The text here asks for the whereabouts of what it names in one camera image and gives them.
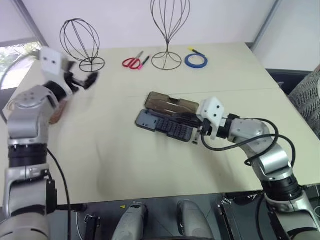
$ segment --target white wall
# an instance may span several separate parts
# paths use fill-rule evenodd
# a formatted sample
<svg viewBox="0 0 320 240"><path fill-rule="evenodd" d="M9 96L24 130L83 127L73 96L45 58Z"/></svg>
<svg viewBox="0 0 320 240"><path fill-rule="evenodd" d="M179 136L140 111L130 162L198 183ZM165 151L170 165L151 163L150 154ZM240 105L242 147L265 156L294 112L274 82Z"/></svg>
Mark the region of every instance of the white wall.
<svg viewBox="0 0 320 240"><path fill-rule="evenodd" d="M33 37L11 1L0 0L0 43Z"/></svg>
<svg viewBox="0 0 320 240"><path fill-rule="evenodd" d="M189 19L172 43L251 42L273 2L191 0ZM72 18L92 24L102 48L165 43L152 20L150 0L25 0L24 4L49 46L55 49L61 49L61 26Z"/></svg>
<svg viewBox="0 0 320 240"><path fill-rule="evenodd" d="M320 64L320 1L283 0L254 54L268 69L313 71Z"/></svg>

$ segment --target blue tape roll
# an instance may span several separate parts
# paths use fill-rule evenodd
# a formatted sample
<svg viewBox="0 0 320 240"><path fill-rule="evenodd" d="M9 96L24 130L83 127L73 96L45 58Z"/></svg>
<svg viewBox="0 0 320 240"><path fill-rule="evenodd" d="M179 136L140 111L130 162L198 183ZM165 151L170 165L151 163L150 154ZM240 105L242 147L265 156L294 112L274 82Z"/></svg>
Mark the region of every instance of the blue tape roll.
<svg viewBox="0 0 320 240"><path fill-rule="evenodd" d="M203 58L204 60L204 63L202 64L193 64L189 61L189 58L193 57L193 56L198 56L198 57L201 57ZM184 63L191 67L191 68L194 68L194 69L201 69L201 68L204 68L205 66L207 66L208 64L208 58L206 58L205 55L202 55L202 54L198 54L198 53L192 53L192 54L189 54L188 56L185 57L184 59Z"/></svg>

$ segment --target white table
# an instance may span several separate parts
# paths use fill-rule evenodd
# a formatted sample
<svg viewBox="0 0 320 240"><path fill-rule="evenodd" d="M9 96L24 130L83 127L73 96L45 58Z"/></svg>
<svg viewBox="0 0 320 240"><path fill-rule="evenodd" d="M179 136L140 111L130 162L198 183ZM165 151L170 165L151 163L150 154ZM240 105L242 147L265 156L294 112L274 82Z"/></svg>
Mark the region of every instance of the white table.
<svg viewBox="0 0 320 240"><path fill-rule="evenodd" d="M246 156L239 148L212 152L202 144L196 146L136 127L135 120L150 91L195 102L216 96L226 113L273 121L296 146L294 172L299 184L320 182L320 141L247 47L240 43L194 47L209 58L206 68L189 69L182 64L179 69L161 71L149 62L141 71L133 71L123 68L121 62L135 56L138 49L101 51L107 67L99 81L89 91L74 96L49 133L48 147L64 171L71 203L262 188L253 170L244 165ZM172 50L188 54L182 54L184 48ZM41 76L36 63L17 91L40 83ZM3 123L0 129L6 130ZM279 142L291 155L288 144ZM3 182L8 162L4 134L0 144ZM217 139L211 144L222 147L230 143ZM48 161L58 188L58 203L65 204L61 177L50 157Z"/></svg>

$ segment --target wire wig stand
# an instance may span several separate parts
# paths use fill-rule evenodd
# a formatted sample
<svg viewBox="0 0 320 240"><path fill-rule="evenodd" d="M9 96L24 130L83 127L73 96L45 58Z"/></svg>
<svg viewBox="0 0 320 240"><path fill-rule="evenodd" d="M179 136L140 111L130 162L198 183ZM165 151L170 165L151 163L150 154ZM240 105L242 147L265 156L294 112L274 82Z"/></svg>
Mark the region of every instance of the wire wig stand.
<svg viewBox="0 0 320 240"><path fill-rule="evenodd" d="M90 50L92 52L89 52L85 47L84 41L80 37L80 30L87 35L85 36L86 43L89 48L93 48ZM71 35L73 35L72 39L75 37L78 39L81 49L76 49L74 44L71 43ZM105 60L98 56L100 39L97 31L92 25L81 18L74 18L64 22L60 30L60 43L69 56L80 62L79 68L84 72L92 73L99 71L106 64Z"/></svg>
<svg viewBox="0 0 320 240"><path fill-rule="evenodd" d="M166 50L158 52L151 59L152 65L160 70L173 70L180 67L182 58L177 53L169 51L169 45L190 14L190 0L170 0L168 5L167 0L150 2L153 21L166 42Z"/></svg>

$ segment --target red scissors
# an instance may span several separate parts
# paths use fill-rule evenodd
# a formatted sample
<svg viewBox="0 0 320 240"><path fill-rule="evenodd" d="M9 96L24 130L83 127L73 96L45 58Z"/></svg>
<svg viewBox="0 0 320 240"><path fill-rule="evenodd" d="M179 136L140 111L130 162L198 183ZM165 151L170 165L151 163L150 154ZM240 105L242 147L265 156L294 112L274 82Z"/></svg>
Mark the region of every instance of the red scissors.
<svg viewBox="0 0 320 240"><path fill-rule="evenodd" d="M138 69L141 65L140 57L144 53L144 51L140 52L136 57L131 57L122 62L122 66L130 69Z"/></svg>

